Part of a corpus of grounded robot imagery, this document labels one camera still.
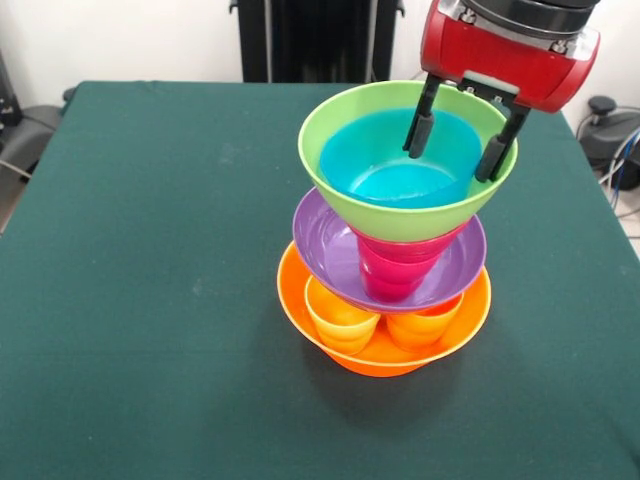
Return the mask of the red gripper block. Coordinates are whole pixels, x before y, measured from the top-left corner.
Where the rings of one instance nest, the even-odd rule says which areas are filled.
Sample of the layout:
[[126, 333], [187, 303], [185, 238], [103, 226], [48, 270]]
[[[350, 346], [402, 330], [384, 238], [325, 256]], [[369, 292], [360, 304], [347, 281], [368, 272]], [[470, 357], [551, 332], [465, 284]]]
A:
[[435, 123], [441, 79], [465, 79], [512, 94], [509, 116], [484, 148], [475, 170], [494, 181], [532, 109], [555, 113], [592, 70], [600, 34], [587, 26], [595, 1], [434, 1], [421, 47], [428, 72], [403, 145], [419, 158]]

